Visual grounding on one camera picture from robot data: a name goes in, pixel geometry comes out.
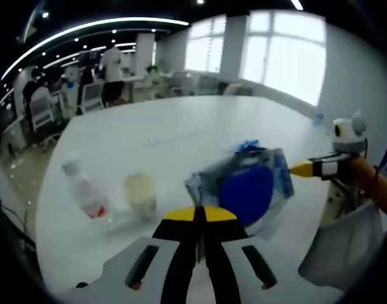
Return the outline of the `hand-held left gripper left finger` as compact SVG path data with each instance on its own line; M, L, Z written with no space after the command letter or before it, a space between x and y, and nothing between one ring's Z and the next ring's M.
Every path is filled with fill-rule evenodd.
M107 260L99 278L63 293L64 303L185 303L200 230L198 209L172 210L151 237Z

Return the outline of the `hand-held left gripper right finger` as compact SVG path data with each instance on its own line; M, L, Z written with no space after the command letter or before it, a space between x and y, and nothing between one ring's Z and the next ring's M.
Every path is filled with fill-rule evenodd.
M250 237L237 217L201 207L206 265L217 303L336 303L339 291L301 278L283 250Z

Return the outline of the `person's right hand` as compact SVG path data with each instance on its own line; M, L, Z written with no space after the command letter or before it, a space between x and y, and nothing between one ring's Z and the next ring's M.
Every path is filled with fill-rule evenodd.
M352 182L365 193L371 191L377 182L379 170L371 165L364 157L352 158L348 164Z

